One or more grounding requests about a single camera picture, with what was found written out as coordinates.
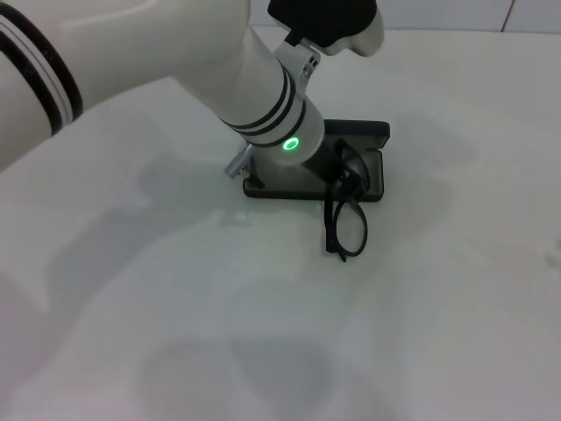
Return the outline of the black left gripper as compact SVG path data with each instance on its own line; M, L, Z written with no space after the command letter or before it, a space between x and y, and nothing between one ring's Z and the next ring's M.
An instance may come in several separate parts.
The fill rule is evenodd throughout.
M305 161L305 168L324 183L334 183L331 188L335 194L357 194L359 176L344 172L341 158L329 146L319 146L315 153Z

